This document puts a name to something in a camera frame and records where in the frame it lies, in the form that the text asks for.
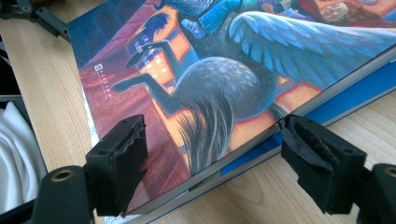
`publisher logo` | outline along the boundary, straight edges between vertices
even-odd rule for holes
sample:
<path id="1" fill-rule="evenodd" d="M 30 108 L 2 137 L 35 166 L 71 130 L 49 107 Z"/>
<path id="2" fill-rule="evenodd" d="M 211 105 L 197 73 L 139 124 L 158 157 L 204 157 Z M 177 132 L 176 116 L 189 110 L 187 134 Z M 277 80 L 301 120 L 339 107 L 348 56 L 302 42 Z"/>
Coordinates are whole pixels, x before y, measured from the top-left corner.
<path id="1" fill-rule="evenodd" d="M 97 64 L 94 68 L 95 68 L 95 71 L 97 72 L 97 71 L 102 70 L 102 69 L 103 69 L 103 66 L 102 66 L 101 63 L 99 63 L 99 64 Z"/>

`illustrated figure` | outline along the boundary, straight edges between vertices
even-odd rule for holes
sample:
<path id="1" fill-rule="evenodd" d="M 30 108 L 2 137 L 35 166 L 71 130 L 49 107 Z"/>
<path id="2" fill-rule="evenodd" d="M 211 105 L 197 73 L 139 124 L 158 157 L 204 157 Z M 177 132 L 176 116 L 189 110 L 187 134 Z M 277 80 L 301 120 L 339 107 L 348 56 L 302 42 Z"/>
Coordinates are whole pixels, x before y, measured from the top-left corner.
<path id="1" fill-rule="evenodd" d="M 136 54 L 136 45 L 138 42 L 140 45 L 144 45 L 145 43 L 152 43 L 154 39 L 154 35 L 161 31 L 168 23 L 169 15 L 165 13 L 158 13 L 152 17 L 150 17 L 144 27 L 143 30 L 134 37 L 134 39 L 130 40 L 127 43 L 127 49 L 131 55 Z"/>
<path id="2" fill-rule="evenodd" d="M 348 13 L 349 7 L 343 3 L 333 3 L 320 11 L 323 19 L 328 22 L 341 21 Z"/>
<path id="3" fill-rule="evenodd" d="M 266 11 L 273 14 L 284 13 L 286 16 L 295 19 L 313 21 L 312 17 L 303 16 L 295 12 L 291 5 L 295 5 L 295 0 L 220 0 L 197 21 L 185 19 L 181 22 L 197 39 L 204 37 L 206 34 L 212 35 L 232 11 Z"/>
<path id="4" fill-rule="evenodd" d="M 381 17 L 362 7 L 362 2 L 345 1 L 340 2 L 347 9 L 346 15 L 338 21 L 332 21 L 331 24 L 339 26 L 361 26 L 361 27 L 388 27 L 396 28 L 395 21 L 384 21 Z"/>
<path id="5" fill-rule="evenodd" d="M 207 5 L 206 1 L 198 1 L 199 6 L 191 2 L 195 1 L 168 0 L 166 4 L 179 10 L 182 22 L 205 11 L 202 2 Z M 181 119 L 180 131 L 193 175 L 221 158 L 238 121 L 265 110 L 275 120 L 286 115 L 273 103 L 279 74 L 323 90 L 396 42 L 391 32 L 297 21 L 257 11 L 229 13 L 217 31 L 205 38 L 197 39 L 189 31 L 185 35 L 202 59 L 187 70 L 180 68 L 166 40 L 143 46 L 143 52 L 128 63 L 139 63 L 150 49 L 162 49 L 175 76 L 172 93 L 148 73 L 123 80 L 113 90 L 144 84 L 168 116 L 190 110 L 192 116 Z"/>

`clamp jaw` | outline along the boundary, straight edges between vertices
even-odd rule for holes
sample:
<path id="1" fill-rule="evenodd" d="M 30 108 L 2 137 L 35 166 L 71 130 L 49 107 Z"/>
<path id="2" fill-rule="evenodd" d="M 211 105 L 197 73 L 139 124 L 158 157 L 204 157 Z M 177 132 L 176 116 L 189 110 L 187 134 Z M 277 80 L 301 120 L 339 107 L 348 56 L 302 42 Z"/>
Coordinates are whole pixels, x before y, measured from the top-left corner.
<path id="1" fill-rule="evenodd" d="M 282 157 L 323 213 L 349 214 L 358 223 L 396 223 L 396 166 L 364 167 L 366 153 L 311 119 L 290 115 L 282 129 Z"/>

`black clamp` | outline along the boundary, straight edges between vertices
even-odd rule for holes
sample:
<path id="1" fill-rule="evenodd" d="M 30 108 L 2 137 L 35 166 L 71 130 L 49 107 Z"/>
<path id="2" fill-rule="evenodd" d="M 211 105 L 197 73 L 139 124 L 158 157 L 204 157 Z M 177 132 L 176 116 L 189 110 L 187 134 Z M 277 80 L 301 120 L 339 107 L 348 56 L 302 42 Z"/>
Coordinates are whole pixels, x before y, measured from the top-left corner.
<path id="1" fill-rule="evenodd" d="M 366 153 L 311 119 L 290 115 L 282 129 L 282 157 L 323 213 L 349 214 L 358 223 L 396 223 L 396 166 L 364 167 Z"/>
<path id="2" fill-rule="evenodd" d="M 34 202 L 0 216 L 0 223 L 92 223 L 98 216 L 126 216 L 146 171 L 143 115 L 120 121 L 86 155 L 83 166 L 65 166 L 44 176 Z"/>
<path id="3" fill-rule="evenodd" d="M 36 22 L 55 36 L 61 36 L 70 42 L 67 25 L 45 7 L 33 5 L 29 0 L 0 0 L 0 18 L 23 19 Z"/>

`book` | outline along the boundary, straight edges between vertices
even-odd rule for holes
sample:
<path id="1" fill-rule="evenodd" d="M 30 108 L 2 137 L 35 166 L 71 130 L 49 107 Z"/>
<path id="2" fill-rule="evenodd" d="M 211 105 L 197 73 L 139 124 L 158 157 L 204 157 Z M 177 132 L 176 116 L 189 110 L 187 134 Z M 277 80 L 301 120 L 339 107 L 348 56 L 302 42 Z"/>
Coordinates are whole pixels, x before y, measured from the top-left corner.
<path id="1" fill-rule="evenodd" d="M 189 190 L 290 112 L 309 112 L 395 57 L 394 22 L 355 18 L 354 1 L 243 1 L 223 14 L 227 1 L 192 2 L 107 1 L 68 24 L 92 132 L 145 115 L 147 172 L 131 214 Z"/>
<path id="2" fill-rule="evenodd" d="M 388 63 L 384 65 L 369 76 L 336 94 L 333 98 L 318 106 L 305 116 L 321 123 L 324 126 L 329 126 L 335 123 L 337 120 L 342 119 L 382 96 L 395 91 L 396 76 L 390 76 L 395 68 L 396 63 Z M 256 165 L 271 159 L 272 156 L 275 156 L 280 152 L 282 141 L 283 139 L 280 133 L 274 134 L 251 149 L 249 152 L 226 165 L 221 169 L 221 174 L 217 176 L 217 178 L 200 186 L 200 188 L 195 189 L 195 192 L 190 195 L 180 195 L 160 208 L 142 216 L 129 216 L 126 218 L 106 217 L 105 222 L 113 224 L 126 223 L 128 221 L 145 223 L 151 222 L 205 194 L 225 181 L 241 175 Z"/>

